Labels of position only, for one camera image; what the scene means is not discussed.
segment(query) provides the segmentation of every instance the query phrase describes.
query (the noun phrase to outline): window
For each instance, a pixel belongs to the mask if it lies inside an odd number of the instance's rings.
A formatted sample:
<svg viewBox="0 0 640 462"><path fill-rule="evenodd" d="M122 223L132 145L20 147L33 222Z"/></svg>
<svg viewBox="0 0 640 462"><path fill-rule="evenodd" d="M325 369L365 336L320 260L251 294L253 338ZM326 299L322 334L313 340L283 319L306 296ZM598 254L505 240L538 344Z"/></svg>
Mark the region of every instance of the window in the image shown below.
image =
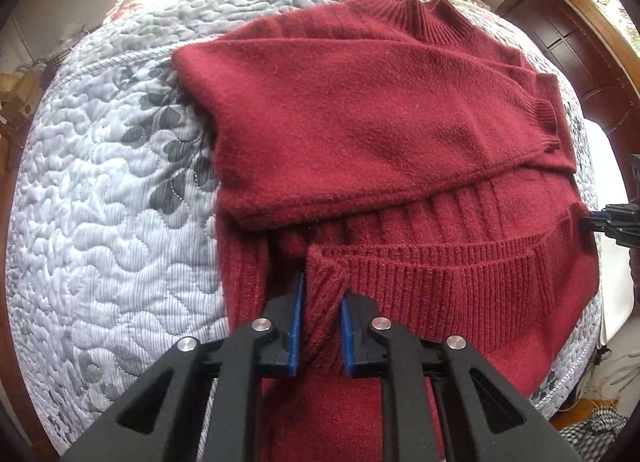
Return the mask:
<svg viewBox="0 0 640 462"><path fill-rule="evenodd" d="M640 57L640 34L620 0L592 0L620 35L631 45Z"/></svg>
<svg viewBox="0 0 640 462"><path fill-rule="evenodd" d="M640 90L640 34L620 0L567 0L607 43Z"/></svg>

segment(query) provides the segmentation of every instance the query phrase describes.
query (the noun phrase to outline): black plastic bracket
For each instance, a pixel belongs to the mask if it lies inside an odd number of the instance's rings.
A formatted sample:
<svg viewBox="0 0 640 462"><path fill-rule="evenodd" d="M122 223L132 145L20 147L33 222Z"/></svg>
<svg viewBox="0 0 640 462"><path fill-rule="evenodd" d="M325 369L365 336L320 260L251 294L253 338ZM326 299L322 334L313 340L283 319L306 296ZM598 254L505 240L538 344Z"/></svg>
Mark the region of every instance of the black plastic bracket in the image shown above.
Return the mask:
<svg viewBox="0 0 640 462"><path fill-rule="evenodd" d="M62 455L62 462L196 460L213 380L217 394L204 461L254 462L260 378L294 376L304 276L272 299L263 318L227 339L183 337L138 378Z"/></svg>
<svg viewBox="0 0 640 462"><path fill-rule="evenodd" d="M640 155L630 155L636 188L640 189ZM592 211L580 219L583 233L604 233L617 245L640 249L640 206L638 204L609 204L601 211Z"/></svg>
<svg viewBox="0 0 640 462"><path fill-rule="evenodd" d="M447 462L580 461L462 337L443 345L418 339L403 325L380 321L375 302L352 293L341 311L348 374L381 378L384 462L440 461L425 376L434 391Z"/></svg>

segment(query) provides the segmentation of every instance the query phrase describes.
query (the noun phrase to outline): bed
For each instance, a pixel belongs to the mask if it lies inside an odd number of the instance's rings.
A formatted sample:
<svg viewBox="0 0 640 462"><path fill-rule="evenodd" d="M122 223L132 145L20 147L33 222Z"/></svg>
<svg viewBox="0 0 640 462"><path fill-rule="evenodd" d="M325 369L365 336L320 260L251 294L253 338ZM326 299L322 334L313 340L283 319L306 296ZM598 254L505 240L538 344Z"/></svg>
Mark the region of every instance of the bed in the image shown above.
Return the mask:
<svg viewBox="0 0 640 462"><path fill-rule="evenodd" d="M209 136L178 87L171 52L258 16L333 1L340 0L119 0L63 63L17 171L5 279L24 386L58 453L180 337L228 333ZM472 0L450 1L540 72L558 75L575 179L597 209L571 84L509 22ZM545 417L584 371L601 314L599 292L530 396Z"/></svg>

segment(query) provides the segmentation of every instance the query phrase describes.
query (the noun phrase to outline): red sweater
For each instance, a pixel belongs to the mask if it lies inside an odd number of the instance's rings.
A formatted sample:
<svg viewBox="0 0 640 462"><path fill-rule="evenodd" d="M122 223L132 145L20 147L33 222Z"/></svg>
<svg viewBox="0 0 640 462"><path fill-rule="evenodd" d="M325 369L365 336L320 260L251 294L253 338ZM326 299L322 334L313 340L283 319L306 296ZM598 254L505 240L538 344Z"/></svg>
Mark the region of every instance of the red sweater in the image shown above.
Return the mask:
<svg viewBox="0 0 640 462"><path fill-rule="evenodd" d="M231 327L306 268L300 376L266 386L263 460L382 457L379 384L341 371L349 287L535 390L598 286L554 76L446 0L262 18L173 59L217 130Z"/></svg>

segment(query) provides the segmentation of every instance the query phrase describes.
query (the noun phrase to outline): sweater cuff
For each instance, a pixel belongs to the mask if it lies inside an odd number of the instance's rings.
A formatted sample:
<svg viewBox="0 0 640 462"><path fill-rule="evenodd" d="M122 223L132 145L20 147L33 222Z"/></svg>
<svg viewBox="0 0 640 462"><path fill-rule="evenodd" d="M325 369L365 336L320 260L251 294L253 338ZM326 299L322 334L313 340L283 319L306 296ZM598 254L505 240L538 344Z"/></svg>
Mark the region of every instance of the sweater cuff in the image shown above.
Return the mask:
<svg viewBox="0 0 640 462"><path fill-rule="evenodd" d="M560 149L558 122L553 105L543 98L527 97L525 102L534 128L545 146L545 152Z"/></svg>

